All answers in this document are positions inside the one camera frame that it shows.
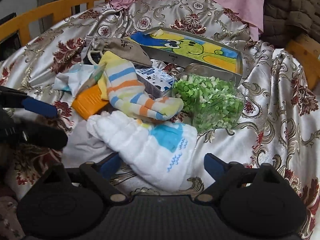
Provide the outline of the white quilted cloth blue print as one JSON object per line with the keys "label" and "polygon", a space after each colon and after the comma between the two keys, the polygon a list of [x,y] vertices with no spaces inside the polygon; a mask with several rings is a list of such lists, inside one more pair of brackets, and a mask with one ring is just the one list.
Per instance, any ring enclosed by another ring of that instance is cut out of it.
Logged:
{"label": "white quilted cloth blue print", "polygon": [[86,126],[149,184],[167,192],[181,188],[196,146],[195,127],[169,121],[151,124],[121,111],[90,116]]}

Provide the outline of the orange soft pouch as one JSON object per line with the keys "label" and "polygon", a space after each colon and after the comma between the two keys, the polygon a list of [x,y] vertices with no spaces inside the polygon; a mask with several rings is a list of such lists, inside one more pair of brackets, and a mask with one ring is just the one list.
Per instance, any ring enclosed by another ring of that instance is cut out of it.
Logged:
{"label": "orange soft pouch", "polygon": [[94,85],[81,92],[72,102],[72,108],[84,120],[90,116],[99,114],[108,105],[108,100],[101,98],[98,85]]}

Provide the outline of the white light-blue cloth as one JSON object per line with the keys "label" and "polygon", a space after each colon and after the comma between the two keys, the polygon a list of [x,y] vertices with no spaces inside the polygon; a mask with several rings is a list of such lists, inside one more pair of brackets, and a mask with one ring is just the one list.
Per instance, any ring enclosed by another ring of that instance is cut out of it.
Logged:
{"label": "white light-blue cloth", "polygon": [[99,65],[75,64],[65,73],[56,75],[53,89],[68,92],[76,98],[81,92],[94,86],[104,68]]}

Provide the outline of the striped yellow sock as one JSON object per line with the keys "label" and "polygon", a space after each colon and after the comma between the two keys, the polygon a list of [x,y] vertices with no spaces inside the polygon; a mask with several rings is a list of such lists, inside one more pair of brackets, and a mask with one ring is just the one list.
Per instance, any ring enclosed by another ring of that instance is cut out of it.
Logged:
{"label": "striped yellow sock", "polygon": [[145,120],[165,121],[182,110],[183,101],[179,98],[150,98],[145,92],[145,85],[138,80],[131,61],[107,51],[99,65],[104,67],[98,81],[101,98],[126,115]]}

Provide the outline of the beige drawstring bag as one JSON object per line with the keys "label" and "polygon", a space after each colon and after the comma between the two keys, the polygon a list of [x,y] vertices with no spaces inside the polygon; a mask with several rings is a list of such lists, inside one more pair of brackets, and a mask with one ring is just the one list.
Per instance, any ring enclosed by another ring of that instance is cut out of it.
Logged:
{"label": "beige drawstring bag", "polygon": [[152,62],[147,53],[139,44],[125,38],[106,38],[87,36],[86,43],[81,52],[81,61],[84,64],[98,64],[105,52],[131,61],[133,64],[151,67]]}

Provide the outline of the grey cloth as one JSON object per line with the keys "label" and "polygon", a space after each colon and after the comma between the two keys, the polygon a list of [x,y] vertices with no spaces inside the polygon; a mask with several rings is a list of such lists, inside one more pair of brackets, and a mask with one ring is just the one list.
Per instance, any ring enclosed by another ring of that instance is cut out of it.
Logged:
{"label": "grey cloth", "polygon": [[82,120],[68,137],[61,158],[65,168],[78,168],[88,161],[98,163],[112,153],[103,141],[88,133],[86,126],[87,121]]}

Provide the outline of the floral satin bed cover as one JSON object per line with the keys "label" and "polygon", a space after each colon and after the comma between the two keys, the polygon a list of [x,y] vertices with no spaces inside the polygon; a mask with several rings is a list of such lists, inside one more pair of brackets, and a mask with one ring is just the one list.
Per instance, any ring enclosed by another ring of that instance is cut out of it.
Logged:
{"label": "floral satin bed cover", "polygon": [[128,9],[102,3],[68,17],[1,62],[1,84],[57,107],[57,119],[40,122],[71,134],[81,118],[72,96],[52,88],[55,76],[81,60],[88,35],[126,37],[154,27],[185,30],[242,53],[246,102],[234,130],[197,137],[194,166],[180,189],[195,195],[212,183],[202,159],[210,152],[248,167],[271,163],[306,205],[300,236],[319,239],[319,94],[307,85],[303,66],[283,49],[253,42],[249,30],[214,0],[137,0]]}

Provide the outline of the clear bag of green pieces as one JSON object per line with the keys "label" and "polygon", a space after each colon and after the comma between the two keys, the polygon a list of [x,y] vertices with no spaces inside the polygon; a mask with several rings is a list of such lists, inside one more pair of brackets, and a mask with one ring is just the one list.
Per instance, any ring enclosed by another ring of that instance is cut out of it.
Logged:
{"label": "clear bag of green pieces", "polygon": [[172,95],[182,99],[183,111],[191,116],[199,133],[212,128],[233,128],[245,106],[245,97],[231,81],[214,76],[177,74]]}

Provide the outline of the blue white patterned small box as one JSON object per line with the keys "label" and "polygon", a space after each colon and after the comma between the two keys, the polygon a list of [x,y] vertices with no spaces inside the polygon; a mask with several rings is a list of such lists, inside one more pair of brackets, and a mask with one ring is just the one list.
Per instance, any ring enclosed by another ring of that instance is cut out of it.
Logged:
{"label": "blue white patterned small box", "polygon": [[171,96],[174,78],[156,67],[135,66],[137,78],[155,98]]}

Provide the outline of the grey box with cartoon drawing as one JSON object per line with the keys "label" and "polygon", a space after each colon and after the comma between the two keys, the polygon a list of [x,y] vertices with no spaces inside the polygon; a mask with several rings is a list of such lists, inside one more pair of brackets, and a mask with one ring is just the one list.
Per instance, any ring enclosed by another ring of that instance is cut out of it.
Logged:
{"label": "grey box with cartoon drawing", "polygon": [[232,81],[236,86],[242,79],[240,51],[205,37],[165,27],[138,31],[130,36],[150,58],[173,63],[181,68],[202,65],[209,69],[198,75],[210,75]]}

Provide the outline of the brown quilted jacket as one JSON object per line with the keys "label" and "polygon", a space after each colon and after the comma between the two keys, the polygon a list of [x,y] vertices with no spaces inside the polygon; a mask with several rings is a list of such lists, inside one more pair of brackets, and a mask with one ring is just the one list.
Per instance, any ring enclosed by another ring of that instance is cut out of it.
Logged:
{"label": "brown quilted jacket", "polygon": [[284,48],[300,34],[319,42],[319,0],[265,0],[260,39]]}

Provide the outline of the orange wooden left bed rail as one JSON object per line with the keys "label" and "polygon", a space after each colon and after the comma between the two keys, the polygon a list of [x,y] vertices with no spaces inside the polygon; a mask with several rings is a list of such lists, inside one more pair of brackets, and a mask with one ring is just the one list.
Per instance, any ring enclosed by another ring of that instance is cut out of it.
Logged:
{"label": "orange wooden left bed rail", "polygon": [[65,18],[71,17],[72,7],[85,4],[87,9],[92,9],[96,1],[100,0],[58,0],[36,7],[1,24],[1,40],[8,38],[13,33],[18,33],[21,45],[25,46],[31,40],[29,30],[31,22],[52,15],[53,24],[56,24]]}

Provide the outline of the orange wooden bed rail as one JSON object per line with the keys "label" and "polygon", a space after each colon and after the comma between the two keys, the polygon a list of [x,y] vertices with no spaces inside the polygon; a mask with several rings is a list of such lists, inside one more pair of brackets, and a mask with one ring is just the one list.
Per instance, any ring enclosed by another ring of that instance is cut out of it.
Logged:
{"label": "orange wooden bed rail", "polygon": [[303,66],[308,88],[314,90],[319,83],[319,43],[300,34],[286,45],[286,51]]}
{"label": "orange wooden bed rail", "polygon": [[29,30],[31,22],[52,15],[53,24],[56,24],[65,18],[71,17],[72,7],[85,4],[87,9],[92,9],[96,1],[100,0],[58,0],[36,7],[1,24],[1,40],[8,38],[13,33],[18,33],[21,45],[25,46],[31,40]]}

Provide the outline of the orange wooden right bed rail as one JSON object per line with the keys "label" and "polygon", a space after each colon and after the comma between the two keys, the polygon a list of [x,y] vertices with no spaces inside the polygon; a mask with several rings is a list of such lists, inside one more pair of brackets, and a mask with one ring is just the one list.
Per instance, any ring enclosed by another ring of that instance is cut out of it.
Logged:
{"label": "orange wooden right bed rail", "polygon": [[319,43],[300,34],[286,45],[286,51],[303,66],[308,88],[314,90],[319,83]]}

